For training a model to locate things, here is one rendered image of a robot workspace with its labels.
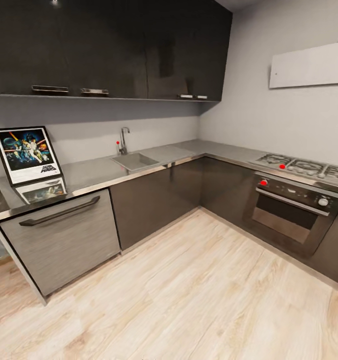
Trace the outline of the poster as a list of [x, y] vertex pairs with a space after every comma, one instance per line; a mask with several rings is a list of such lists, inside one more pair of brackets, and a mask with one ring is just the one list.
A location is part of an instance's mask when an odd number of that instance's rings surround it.
[[0, 158], [11, 187], [63, 175], [45, 126], [0, 128]]

